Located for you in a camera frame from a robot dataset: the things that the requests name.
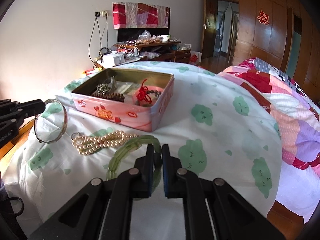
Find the wall outlet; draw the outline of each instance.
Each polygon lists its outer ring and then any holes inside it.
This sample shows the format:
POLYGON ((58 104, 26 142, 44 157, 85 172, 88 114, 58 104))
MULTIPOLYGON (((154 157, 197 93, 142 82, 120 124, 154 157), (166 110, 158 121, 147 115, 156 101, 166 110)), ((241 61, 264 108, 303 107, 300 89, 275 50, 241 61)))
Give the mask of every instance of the wall outlet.
POLYGON ((107 10, 95 12, 94 14, 95 14, 96 17, 108 17, 108 11, 107 10))

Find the red chinese character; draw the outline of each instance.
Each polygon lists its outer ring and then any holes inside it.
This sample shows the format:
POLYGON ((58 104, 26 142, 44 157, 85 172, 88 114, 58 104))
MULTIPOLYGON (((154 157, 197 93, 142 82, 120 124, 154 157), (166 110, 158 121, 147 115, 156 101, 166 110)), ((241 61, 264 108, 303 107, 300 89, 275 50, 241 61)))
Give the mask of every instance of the red chinese character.
POLYGON ((265 14, 264 11, 260 11, 259 16, 257 16, 260 23, 269 25, 269 15, 265 14))

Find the white cup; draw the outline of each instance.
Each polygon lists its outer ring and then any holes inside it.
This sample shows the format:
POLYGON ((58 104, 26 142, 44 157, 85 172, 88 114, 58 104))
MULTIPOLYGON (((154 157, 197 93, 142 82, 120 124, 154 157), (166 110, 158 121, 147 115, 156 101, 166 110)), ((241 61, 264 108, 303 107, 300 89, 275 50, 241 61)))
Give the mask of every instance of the white cup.
POLYGON ((169 35, 161 35, 161 39, 163 42, 168 41, 169 35))

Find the silver bangle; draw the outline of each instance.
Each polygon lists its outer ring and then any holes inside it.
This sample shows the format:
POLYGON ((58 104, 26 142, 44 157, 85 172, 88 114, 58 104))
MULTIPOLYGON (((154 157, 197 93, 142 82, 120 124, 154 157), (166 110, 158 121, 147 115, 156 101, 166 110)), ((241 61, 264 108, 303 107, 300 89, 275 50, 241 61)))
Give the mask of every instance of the silver bangle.
POLYGON ((67 129, 67 125, 68 125, 68 115, 67 115, 67 110, 66 108, 64 107, 64 105, 56 100, 56 99, 48 99, 44 102, 46 105, 49 104, 49 103, 59 103, 62 105, 62 109, 63 109, 63 112, 64 112, 64 120, 63 120, 63 126, 62 126, 62 130, 61 132, 59 133, 59 135, 57 136, 57 138, 55 138, 54 140, 51 140, 51 141, 43 141, 41 140, 39 137, 38 137, 38 134, 37 134, 37 131, 36 131, 36 124, 37 124, 37 120, 38 120, 38 116, 39 114, 35 115, 35 123, 34 123, 34 131, 35 131, 35 135, 36 135, 36 138, 38 140, 39 143, 53 143, 53 142, 56 142, 58 141, 62 135, 66 132, 66 129, 67 129))

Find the red logo on tin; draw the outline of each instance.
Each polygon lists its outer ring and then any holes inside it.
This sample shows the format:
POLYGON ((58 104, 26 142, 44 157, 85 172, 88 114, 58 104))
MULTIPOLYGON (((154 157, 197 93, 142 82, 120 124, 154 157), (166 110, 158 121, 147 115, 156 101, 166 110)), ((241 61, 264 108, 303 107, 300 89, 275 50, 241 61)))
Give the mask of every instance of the red logo on tin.
POLYGON ((138 117, 134 112, 127 112, 127 115, 130 117, 138 117))
POLYGON ((81 107, 85 107, 85 106, 86 106, 86 103, 85 103, 83 100, 78 101, 78 104, 79 104, 79 106, 81 106, 81 107))

